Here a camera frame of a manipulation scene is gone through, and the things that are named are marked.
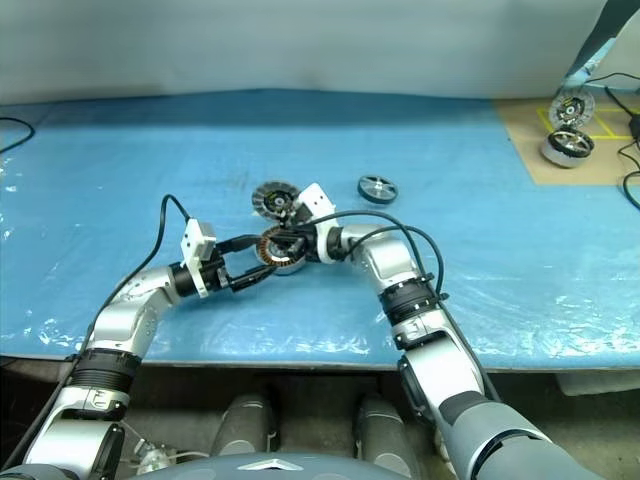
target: black cable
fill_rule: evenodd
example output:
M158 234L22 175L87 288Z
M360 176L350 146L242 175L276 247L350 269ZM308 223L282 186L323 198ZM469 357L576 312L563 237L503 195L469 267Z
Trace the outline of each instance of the black cable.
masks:
M438 279L436 281L436 293L440 295L440 292L442 291L442 283L444 282L444 259L442 258L442 254L440 253L440 249L438 248L438 245L436 244L435 240L433 240L433 238L431 238L431 236L429 236L423 230L420 230L419 228L416 228L416 227L412 227L410 225L405 225L405 227L410 232L417 233L422 238L424 238L429 243L431 250L433 250L433 254L436 257L436 262L438 263ZM384 233L384 232L390 232L392 230L400 230L400 229L397 226L382 227L370 233L367 233L366 235L363 235L358 240L353 242L353 244L349 247L349 250L347 250L347 252L344 254L344 258L347 258L349 255L351 255L356 250L356 248L358 248L360 245L362 245L363 242L367 241L374 235L378 235L379 233Z
M604 87L605 93L609 96L611 100L618 104L618 106L623 109L625 112L629 114L629 116L633 117L635 113L633 113L626 105L624 105L618 97L616 97L609 87Z
M36 418L33 420L33 422L31 422L31 425L29 426L27 431L24 433L20 442L18 442L18 445L16 445L16 447L11 452L11 455L9 455L9 458L7 458L7 460L3 464L2 470L11 468L15 464L18 457L23 454L26 447L28 447L31 444L31 442L33 441L33 438L42 427L42 424L45 421L49 412L51 411L51 408L53 407L53 404L58 398L60 391L69 381L69 378L71 377L73 370L75 369L75 367L78 365L78 362L80 361L80 357L85 352L87 345L89 344L89 338L91 336L91 333L93 332L93 329L96 325L96 321L98 320L100 313L102 313L102 310L104 310L105 307L109 305L111 301L116 297L116 295L118 295L118 292L122 289L122 287L124 287L133 277L135 277L138 273L140 273L140 271L144 267L146 267L151 260L153 260L153 257L155 257L156 254L158 253L158 250L160 250L160 246L162 245L162 239L164 238L164 228L165 228L166 216L167 216L167 203L169 202L169 200L171 200L176 205L176 207L178 207L178 210L180 210L180 213L182 213L182 215L184 216L185 222L189 221L189 219L191 218L191 216L187 213L186 209L182 206L182 204L178 201L176 197L174 197L173 195L167 194L162 198L162 203L160 204L160 221L158 224L158 236L156 237L156 243L153 246L153 249L151 250L149 255L147 255L147 257L142 261L142 263L140 263L140 265L138 265L129 275L127 275L125 278L120 280L120 282L118 282L118 284L115 286L113 291L109 294L107 299L100 306L100 308L98 309L98 312L93 318L93 321L89 324L89 327L87 328L87 334L85 335L82 345L80 346L80 350L78 351L77 354L75 354L72 357L73 359L71 361L71 367L68 369L67 373L62 378L62 380L58 382L55 390L53 391L53 393L51 394L51 396L49 397L45 405L42 407L40 412L38 412L38 415L36 416Z
M11 150L13 148L16 148L16 147L22 145L24 142L27 142L27 141L31 140L31 138L33 138L33 136L36 134L36 129L33 128L33 126L29 122L25 122L24 120L20 120L19 118L15 118L15 117L0 117L0 120L6 121L6 122L16 122L16 123L19 123L21 125L24 125L25 127L27 127L29 129L29 133L27 133L20 140L18 140L16 142L13 142L12 144L0 149L0 154L8 152L9 150Z
M616 153L618 155L622 155L623 157L626 157L629 160L631 160L635 164L635 166L638 168L637 170L633 170L633 171L627 173L624 176L624 178L622 179L622 193L624 194L624 196L626 197L626 199L629 201L629 203L631 205L633 205L638 210L640 210L640 201L638 201L633 196L633 194L631 193L631 190L629 188L629 181L633 177L640 177L640 162L637 159L633 158L631 155L629 155L628 153L625 152L625 150L627 150L628 148L632 147L633 145L636 145L638 147L638 149L640 150L640 139L634 140L633 142L625 145L624 147L619 148Z
M344 212L333 213L331 215L327 215L325 217L321 217L321 218L318 218L316 220L312 220L311 222L307 222L305 225L316 225L318 223L322 223L322 222L325 222L327 220L333 220L334 218L354 217L354 216L380 217L380 218L384 218L384 219L394 223L396 225L397 229L401 230L402 233L404 233L405 237L407 237L407 241L411 245L411 250L413 252L413 256L416 259L416 264L419 266L419 269L420 269L420 272L422 273L422 275L426 275L426 273L424 271L424 265L422 264L422 258L420 257L420 251L418 250L418 247L416 246L415 242L413 241L413 238L411 237L411 234L409 233L409 227L403 225L402 223L400 223L399 220L397 220L396 218L392 217L391 215L388 215L388 214L382 213L382 212L375 212L375 211L371 211L371 210L346 210ZM440 249L437 248L437 246L434 249L434 253L436 251L438 252L438 254L440 253ZM453 316L451 315L451 313L449 313L449 310L447 310L447 307L445 307L445 305L444 305L444 303L442 302L441 299L438 300L438 306L447 315L447 318L449 319L449 322L451 323L451 326L453 327L454 331L456 332L456 335L458 335L458 338L460 338L460 341L462 342L462 345L465 347L467 352L469 352L469 355L471 356L472 360L477 365L478 370L480 371L480 376L482 377L482 381L484 382L485 390L489 393L489 397L492 400L496 401L496 402L501 402L502 400L500 398L500 395L498 394L498 391L496 390L495 385L491 381L491 378L489 378L489 375L487 374L487 371L484 369L484 367L480 363L480 360L478 359L477 355L473 351L473 348L471 348L471 345L469 345L469 342L467 341L466 337L462 333L462 330L460 329L460 327L456 323L456 321L453 318Z
M600 80L606 80L607 78L615 77L615 76L618 76L618 75L621 76L621 77L632 78L634 80L640 80L640 77L637 77L635 75L631 75L630 73L613 72L613 73L610 73L609 75L605 75L604 77L590 78L589 80L587 80L584 83L599 82Z

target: robotic arm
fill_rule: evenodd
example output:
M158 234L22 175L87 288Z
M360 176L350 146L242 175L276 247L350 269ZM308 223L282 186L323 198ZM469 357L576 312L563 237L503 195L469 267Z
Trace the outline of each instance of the robotic arm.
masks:
M270 240L293 259L332 264L350 256L366 272L394 342L404 351L398 366L413 409L437 425L458 478L600 478L515 410L485 396L481 366L443 296L431 286L432 276L416 267L405 244L390 232L362 241L378 227L341 227L340 216L320 186L312 184L297 195ZM100 312L25 465L2 476L113 479L124 440L117 422L124 417L131 383L160 315L182 297L205 297L223 288L237 291L271 275L276 267L257 267L239 277L231 277L225 267L224 254L257 245L260 238L244 235L216 243L210 226L189 219L181 243L183 262L138 273ZM151 475L168 478L162 472Z

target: white wall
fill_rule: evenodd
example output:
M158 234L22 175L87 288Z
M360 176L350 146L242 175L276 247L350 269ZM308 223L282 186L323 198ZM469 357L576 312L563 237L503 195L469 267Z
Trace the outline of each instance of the white wall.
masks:
M606 0L2 0L0 103L240 88L551 95Z

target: blue plastic sheet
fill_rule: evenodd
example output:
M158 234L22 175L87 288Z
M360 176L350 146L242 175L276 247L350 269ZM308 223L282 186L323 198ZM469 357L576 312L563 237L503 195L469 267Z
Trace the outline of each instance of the blue plastic sheet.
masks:
M266 180L318 182L345 210L371 207L356 184L378 174L399 187L384 211L439 243L449 308L486 366L640 365L637 211L614 187L534 185L489 102L263 91L3 114L38 128L2 164L3 354L74 352L151 248L167 192L224 239L270 226L250 202ZM2 128L3 142L19 135ZM168 222L156 265L180 260L183 222L173 211ZM239 273L255 258L229 263ZM186 300L165 316L147 360L392 367L400 354L389 331L353 267L308 265Z

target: silver arm segment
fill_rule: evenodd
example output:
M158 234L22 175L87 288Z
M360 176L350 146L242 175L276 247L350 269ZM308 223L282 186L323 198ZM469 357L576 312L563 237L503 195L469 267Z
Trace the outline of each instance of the silver arm segment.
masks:
M376 228L344 227L343 251ZM514 409L484 396L479 366L403 242L381 233L352 258L373 284L396 346L405 350L399 369L414 410L442 432L460 480L600 478Z
M109 467L109 455L117 456L117 462L124 435L113 422L122 419L129 405L133 374L160 316L179 302L168 267L142 271L124 285L98 316L70 383L60 392L24 463L54 465L79 480L109 476L101 469Z

